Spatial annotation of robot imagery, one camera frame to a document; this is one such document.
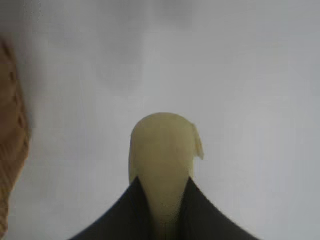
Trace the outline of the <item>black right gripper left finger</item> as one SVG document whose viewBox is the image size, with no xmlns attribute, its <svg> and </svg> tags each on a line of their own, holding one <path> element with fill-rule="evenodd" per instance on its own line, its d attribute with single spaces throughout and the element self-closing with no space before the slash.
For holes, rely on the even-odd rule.
<svg viewBox="0 0 320 240">
<path fill-rule="evenodd" d="M 73 240 L 155 240 L 149 204 L 136 177 L 117 202 Z"/>
</svg>

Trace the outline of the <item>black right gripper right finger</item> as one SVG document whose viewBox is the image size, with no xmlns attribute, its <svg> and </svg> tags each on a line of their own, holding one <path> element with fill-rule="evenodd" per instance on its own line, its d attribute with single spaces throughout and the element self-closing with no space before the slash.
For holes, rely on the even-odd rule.
<svg viewBox="0 0 320 240">
<path fill-rule="evenodd" d="M 179 240 L 256 240 L 217 209 L 189 178 L 178 215 Z"/>
</svg>

